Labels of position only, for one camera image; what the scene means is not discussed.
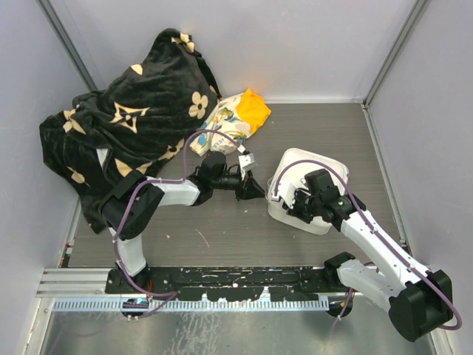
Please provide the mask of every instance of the gray wall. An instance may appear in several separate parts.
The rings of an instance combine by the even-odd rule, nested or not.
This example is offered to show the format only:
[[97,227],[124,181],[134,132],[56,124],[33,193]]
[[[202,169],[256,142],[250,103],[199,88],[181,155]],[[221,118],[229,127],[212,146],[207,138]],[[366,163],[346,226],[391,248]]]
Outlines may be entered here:
[[366,96],[414,0],[52,0],[100,88],[167,27],[193,35],[224,95]]
[[452,278],[472,352],[473,3],[432,1],[372,104],[415,256]]
[[43,165],[38,125],[86,90],[35,1],[0,4],[0,354],[17,354],[76,197]]

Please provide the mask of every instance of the scratched floor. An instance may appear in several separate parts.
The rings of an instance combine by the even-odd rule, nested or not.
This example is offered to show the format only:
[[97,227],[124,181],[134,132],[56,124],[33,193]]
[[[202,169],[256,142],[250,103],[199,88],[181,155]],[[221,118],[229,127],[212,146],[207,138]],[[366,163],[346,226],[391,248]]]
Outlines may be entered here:
[[[349,185],[378,222],[399,239],[367,124],[358,104],[273,104],[266,124],[245,146],[259,166],[261,186],[276,171],[282,154],[300,148],[343,162]],[[190,152],[189,169],[201,158]],[[236,163],[237,154],[228,156]],[[163,178],[181,178],[182,155],[165,166]],[[334,229],[324,236],[282,224],[268,215],[264,199],[237,202],[232,192],[215,192],[199,207],[158,209],[143,235],[151,266],[292,266],[322,263],[348,251],[367,261],[353,242]],[[113,266],[110,235],[96,235],[81,218],[70,266]]]
[[[116,324],[103,328],[115,320]],[[54,313],[40,354],[436,354],[430,336],[407,342],[386,313],[365,297],[355,298],[353,311],[330,335],[332,324],[331,316],[314,311],[158,312],[139,322],[126,322],[121,314]],[[93,337],[74,335],[102,328]],[[60,334],[61,329],[67,334]]]

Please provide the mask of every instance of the black blanket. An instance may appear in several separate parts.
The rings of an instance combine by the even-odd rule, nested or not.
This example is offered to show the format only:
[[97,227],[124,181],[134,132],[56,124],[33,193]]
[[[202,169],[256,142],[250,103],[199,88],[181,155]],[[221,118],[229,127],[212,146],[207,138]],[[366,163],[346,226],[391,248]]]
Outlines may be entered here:
[[74,187],[98,233],[105,228],[101,198],[133,169],[155,176],[219,96],[192,37],[164,30],[143,63],[131,65],[106,90],[74,98],[71,110],[40,125],[44,163]]

